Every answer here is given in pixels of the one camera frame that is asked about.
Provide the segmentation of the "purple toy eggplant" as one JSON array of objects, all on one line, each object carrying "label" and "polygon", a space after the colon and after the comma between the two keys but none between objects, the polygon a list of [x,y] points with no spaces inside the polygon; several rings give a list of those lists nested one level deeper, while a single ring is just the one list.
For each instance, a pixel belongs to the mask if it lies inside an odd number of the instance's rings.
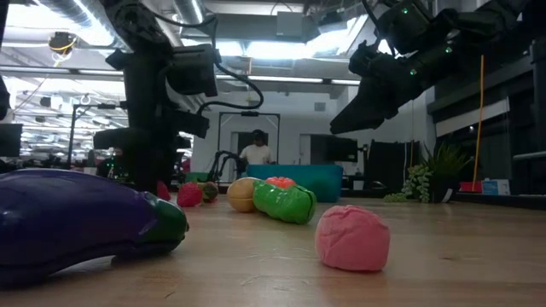
[{"label": "purple toy eggplant", "polygon": [[188,230],[179,206],[110,179],[58,169],[3,173],[0,287],[96,258],[166,254]]}]

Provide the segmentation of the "dark monitor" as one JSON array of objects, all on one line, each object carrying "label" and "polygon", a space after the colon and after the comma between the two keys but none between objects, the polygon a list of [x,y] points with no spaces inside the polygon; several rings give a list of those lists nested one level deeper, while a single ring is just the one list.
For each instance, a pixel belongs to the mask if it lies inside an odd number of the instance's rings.
[{"label": "dark monitor", "polygon": [[22,124],[0,124],[0,157],[19,157]]}]

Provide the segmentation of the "potted artificial green plant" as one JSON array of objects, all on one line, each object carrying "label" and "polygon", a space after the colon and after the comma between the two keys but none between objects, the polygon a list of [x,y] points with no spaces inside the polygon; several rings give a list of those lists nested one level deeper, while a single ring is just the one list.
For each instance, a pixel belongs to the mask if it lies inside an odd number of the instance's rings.
[{"label": "potted artificial green plant", "polygon": [[473,158],[455,144],[442,143],[433,153],[425,149],[427,156],[422,162],[407,169],[401,190],[386,195],[384,201],[447,203],[459,190],[459,175]]}]

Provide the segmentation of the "silver ceiling air duct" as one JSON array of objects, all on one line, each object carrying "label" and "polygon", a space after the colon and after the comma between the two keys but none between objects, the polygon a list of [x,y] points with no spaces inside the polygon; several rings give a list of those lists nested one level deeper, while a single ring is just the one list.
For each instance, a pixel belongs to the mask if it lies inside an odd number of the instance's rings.
[{"label": "silver ceiling air duct", "polygon": [[206,9],[201,0],[173,0],[178,21],[182,24],[197,25],[206,18]]}]

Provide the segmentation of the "green toy cucumber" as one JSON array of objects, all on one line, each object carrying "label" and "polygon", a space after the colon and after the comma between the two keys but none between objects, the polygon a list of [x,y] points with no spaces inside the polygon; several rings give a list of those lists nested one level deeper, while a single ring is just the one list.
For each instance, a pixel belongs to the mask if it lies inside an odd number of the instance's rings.
[{"label": "green toy cucumber", "polygon": [[299,225],[307,224],[314,216],[317,197],[299,185],[280,188],[264,180],[253,183],[255,208],[275,220]]}]

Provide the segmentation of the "tan toy potato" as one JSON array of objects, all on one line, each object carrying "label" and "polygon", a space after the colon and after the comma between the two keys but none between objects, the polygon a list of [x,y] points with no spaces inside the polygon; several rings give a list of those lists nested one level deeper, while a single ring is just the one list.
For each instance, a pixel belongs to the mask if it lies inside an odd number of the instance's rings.
[{"label": "tan toy potato", "polygon": [[235,180],[227,189],[229,205],[238,212],[249,213],[255,211],[253,202],[254,182],[257,178],[243,177]]}]

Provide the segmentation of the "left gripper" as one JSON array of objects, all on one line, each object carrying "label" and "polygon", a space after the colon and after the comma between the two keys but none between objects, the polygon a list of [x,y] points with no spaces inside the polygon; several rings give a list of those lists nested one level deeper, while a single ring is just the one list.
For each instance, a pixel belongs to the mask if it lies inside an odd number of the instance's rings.
[{"label": "left gripper", "polygon": [[157,183],[169,182],[169,160],[160,149],[173,149],[180,132],[204,137],[209,119],[178,108],[167,94],[167,74],[174,63],[151,53],[126,54],[115,50],[107,64],[121,71],[129,126],[97,132],[97,149],[122,148],[130,151],[130,174],[140,192],[157,192]]}]

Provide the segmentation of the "blue plastic tupperware container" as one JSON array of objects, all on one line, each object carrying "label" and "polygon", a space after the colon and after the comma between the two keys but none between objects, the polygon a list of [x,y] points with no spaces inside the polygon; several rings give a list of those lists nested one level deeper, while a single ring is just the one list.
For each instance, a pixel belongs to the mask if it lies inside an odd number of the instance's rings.
[{"label": "blue plastic tupperware container", "polygon": [[247,175],[258,179],[288,177],[312,191],[318,202],[336,203],[341,195],[343,170],[339,165],[250,165]]}]

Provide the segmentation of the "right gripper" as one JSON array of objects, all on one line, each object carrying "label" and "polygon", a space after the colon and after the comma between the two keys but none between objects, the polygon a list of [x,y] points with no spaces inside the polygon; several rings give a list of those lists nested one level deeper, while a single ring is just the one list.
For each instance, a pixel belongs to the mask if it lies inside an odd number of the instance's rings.
[{"label": "right gripper", "polygon": [[349,71],[360,76],[357,94],[330,122],[337,135],[358,130],[375,130],[398,109],[431,87],[421,67],[409,58],[381,53],[374,45],[358,45],[349,61]]}]

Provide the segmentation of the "linear ceiling light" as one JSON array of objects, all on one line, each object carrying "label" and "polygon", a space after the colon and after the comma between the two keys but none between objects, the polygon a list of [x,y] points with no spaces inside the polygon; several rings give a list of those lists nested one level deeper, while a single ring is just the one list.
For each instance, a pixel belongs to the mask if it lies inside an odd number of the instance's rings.
[{"label": "linear ceiling light", "polygon": [[[253,82],[277,82],[290,84],[324,84],[324,85],[341,85],[341,86],[358,86],[359,80],[353,79],[330,79],[330,78],[297,78],[297,77],[275,77],[275,76],[248,76],[243,77],[245,80]],[[218,74],[218,80],[236,80],[230,75]]]}]

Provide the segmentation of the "red toy chili pepper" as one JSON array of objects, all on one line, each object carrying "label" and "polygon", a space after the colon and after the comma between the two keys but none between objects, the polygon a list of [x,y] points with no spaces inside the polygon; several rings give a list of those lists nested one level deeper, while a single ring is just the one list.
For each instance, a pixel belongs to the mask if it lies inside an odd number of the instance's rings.
[{"label": "red toy chili pepper", "polygon": [[218,187],[214,182],[199,182],[198,186],[202,192],[204,203],[213,203],[218,197]]}]

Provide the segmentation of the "blue and white box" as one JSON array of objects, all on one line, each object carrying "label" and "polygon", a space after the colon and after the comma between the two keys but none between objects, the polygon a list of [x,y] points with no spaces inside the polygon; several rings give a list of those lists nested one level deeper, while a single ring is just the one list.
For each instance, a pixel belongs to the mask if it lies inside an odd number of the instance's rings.
[{"label": "blue and white box", "polygon": [[511,195],[508,179],[491,179],[482,182],[482,194]]}]

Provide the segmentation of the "pink toy peach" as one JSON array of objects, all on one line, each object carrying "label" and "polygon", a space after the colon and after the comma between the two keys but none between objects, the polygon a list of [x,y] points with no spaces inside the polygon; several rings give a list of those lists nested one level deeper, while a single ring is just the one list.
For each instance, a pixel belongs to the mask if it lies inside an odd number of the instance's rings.
[{"label": "pink toy peach", "polygon": [[375,272],[386,266],[390,236],[377,214],[359,206],[334,206],[318,221],[315,247],[328,267]]}]

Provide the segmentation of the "black flat screen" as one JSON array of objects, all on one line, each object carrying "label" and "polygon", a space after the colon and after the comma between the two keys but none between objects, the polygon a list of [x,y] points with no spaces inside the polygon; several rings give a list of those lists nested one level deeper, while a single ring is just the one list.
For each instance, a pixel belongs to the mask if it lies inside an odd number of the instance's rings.
[{"label": "black flat screen", "polygon": [[337,136],[328,137],[326,140],[326,159],[332,162],[357,162],[358,145],[357,140],[341,138]]}]

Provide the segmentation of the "black gantry frame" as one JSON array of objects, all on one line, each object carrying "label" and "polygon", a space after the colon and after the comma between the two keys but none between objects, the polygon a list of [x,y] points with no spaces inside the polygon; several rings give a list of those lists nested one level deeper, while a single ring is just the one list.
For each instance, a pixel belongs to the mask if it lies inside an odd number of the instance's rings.
[{"label": "black gantry frame", "polygon": [[73,142],[74,142],[74,134],[76,129],[76,122],[83,115],[87,114],[87,112],[91,110],[92,108],[97,108],[101,110],[114,110],[118,108],[124,111],[127,109],[125,101],[121,101],[118,105],[107,104],[107,103],[96,103],[96,104],[89,104],[89,105],[79,103],[79,104],[73,105],[73,112],[72,112],[71,126],[70,126],[70,133],[69,133],[69,142],[68,142],[68,151],[67,151],[67,167],[66,167],[67,170],[70,169],[72,165],[72,160],[73,160]]},{"label": "black gantry frame", "polygon": [[281,135],[281,115],[279,113],[260,113],[257,111],[241,111],[241,112],[219,112],[218,114],[218,139],[217,139],[217,151],[220,151],[221,149],[221,141],[222,141],[222,128],[224,124],[227,124],[229,120],[226,120],[225,122],[222,121],[222,117],[224,115],[239,115],[242,117],[266,117],[269,120],[269,116],[274,116],[277,119],[277,124],[274,125],[276,127],[276,162],[278,162],[279,159],[279,148],[280,148],[280,135]]}]

